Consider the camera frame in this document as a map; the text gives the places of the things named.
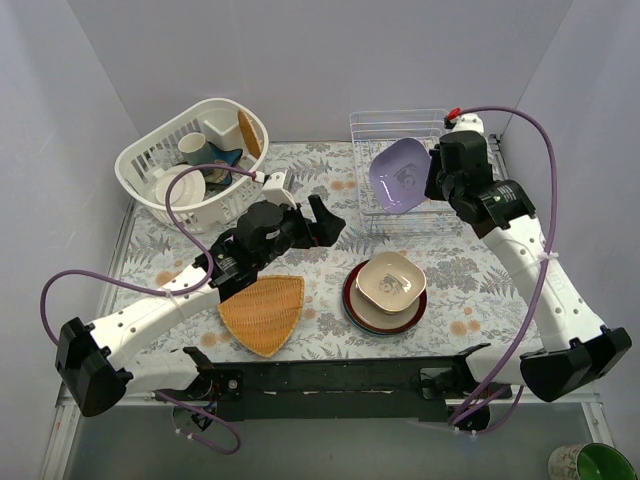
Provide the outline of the purple square bowl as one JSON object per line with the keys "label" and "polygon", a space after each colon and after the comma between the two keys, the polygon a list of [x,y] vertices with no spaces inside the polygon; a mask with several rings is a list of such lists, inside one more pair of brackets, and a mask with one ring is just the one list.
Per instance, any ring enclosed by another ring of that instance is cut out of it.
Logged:
{"label": "purple square bowl", "polygon": [[368,176],[377,203],[389,214],[404,214],[426,200],[431,157],[416,139],[403,138],[378,154]]}

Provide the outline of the beige square bowl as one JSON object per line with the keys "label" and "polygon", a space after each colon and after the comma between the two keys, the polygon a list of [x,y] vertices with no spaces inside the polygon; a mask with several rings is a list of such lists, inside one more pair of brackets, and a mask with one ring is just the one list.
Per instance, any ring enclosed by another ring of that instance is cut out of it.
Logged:
{"label": "beige square bowl", "polygon": [[424,271],[397,252],[373,256],[356,275],[356,288],[389,314],[408,309],[425,291]]}

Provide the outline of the red rimmed beige plate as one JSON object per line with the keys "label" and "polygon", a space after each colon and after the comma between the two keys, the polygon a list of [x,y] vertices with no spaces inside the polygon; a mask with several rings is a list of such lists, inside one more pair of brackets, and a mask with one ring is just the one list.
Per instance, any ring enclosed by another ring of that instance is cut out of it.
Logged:
{"label": "red rimmed beige plate", "polygon": [[383,312],[357,290],[356,275],[367,264],[358,264],[348,275],[342,290],[342,306],[347,318],[358,329],[376,336],[391,336],[403,333],[414,327],[422,318],[427,306],[427,294],[423,290],[420,296],[399,313]]}

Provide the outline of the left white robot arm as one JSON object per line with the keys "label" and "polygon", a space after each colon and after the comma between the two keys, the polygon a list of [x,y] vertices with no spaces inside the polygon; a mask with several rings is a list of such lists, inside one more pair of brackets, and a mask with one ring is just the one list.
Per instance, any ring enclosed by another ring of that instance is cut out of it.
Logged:
{"label": "left white robot arm", "polygon": [[216,308],[256,282],[289,249],[333,246],[345,221],[321,198],[298,205],[252,204],[234,228],[163,288],[88,324],[74,318],[60,331],[55,367],[81,413],[100,415],[127,395],[156,390],[204,400],[219,385],[211,361],[196,347],[140,357],[151,342],[186,319]]}

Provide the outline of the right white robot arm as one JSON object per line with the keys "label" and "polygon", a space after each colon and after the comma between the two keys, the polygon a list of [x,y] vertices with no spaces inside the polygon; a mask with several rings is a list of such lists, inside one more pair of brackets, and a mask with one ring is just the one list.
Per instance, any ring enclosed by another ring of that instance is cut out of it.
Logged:
{"label": "right white robot arm", "polygon": [[550,251],[551,236],[542,231],[523,188],[494,178],[484,136],[470,130],[447,133],[430,155],[426,196],[448,202],[500,261],[543,345],[507,360],[472,353],[453,371],[454,389],[475,397],[496,369],[552,402],[606,375],[631,348],[631,337],[622,327],[609,328],[578,293]]}

